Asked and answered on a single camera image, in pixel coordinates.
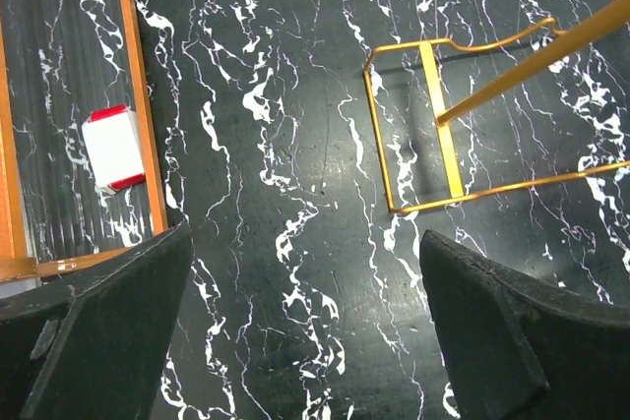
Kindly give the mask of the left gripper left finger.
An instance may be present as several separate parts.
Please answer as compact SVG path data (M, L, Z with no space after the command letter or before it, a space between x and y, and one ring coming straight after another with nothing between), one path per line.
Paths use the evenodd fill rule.
M2 418L149 418L192 259L181 222L2 299Z

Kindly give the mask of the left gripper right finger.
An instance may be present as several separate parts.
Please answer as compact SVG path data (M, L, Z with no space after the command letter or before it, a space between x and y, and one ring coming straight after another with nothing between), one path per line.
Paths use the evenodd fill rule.
M626 419L629 310L428 230L422 282L464 419Z

